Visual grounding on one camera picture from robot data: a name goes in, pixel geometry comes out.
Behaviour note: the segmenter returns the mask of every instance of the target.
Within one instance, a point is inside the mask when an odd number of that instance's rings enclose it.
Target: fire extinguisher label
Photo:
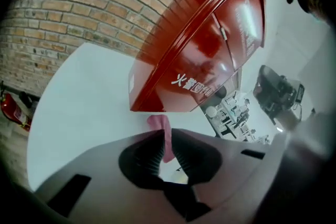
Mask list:
[[[17,118],[21,123],[27,122],[27,116],[24,113],[22,113],[22,110],[18,105],[16,105],[16,109],[14,111],[14,117]]]

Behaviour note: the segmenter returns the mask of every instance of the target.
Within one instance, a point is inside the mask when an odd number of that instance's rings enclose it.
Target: cabinet door handle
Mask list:
[[[222,35],[223,35],[224,39],[225,39],[225,40],[227,40],[227,36],[226,36],[226,33],[225,33],[225,30],[224,30],[224,28],[223,28],[223,27],[221,27],[221,29],[220,29],[220,30],[221,30],[220,32],[222,32]]]

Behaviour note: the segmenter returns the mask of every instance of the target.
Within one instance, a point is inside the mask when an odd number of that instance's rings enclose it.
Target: black machine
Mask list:
[[[274,118],[280,112],[287,111],[294,105],[301,105],[304,90],[299,81],[279,76],[270,67],[262,66],[253,94],[261,109],[275,125]]]

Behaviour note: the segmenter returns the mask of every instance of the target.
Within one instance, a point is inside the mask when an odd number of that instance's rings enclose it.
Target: brick wall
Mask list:
[[[41,95],[85,41],[135,56],[173,0],[13,0],[0,23],[0,79]]]

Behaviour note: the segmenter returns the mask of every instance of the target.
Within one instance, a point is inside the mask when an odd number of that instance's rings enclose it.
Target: tabletop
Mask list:
[[[49,176],[92,147],[150,130],[151,114],[132,112],[128,74],[134,58],[85,43],[58,69],[34,114],[28,150],[28,182],[35,191]],[[215,132],[200,108],[168,116],[172,128]],[[161,167],[165,180],[176,158]]]

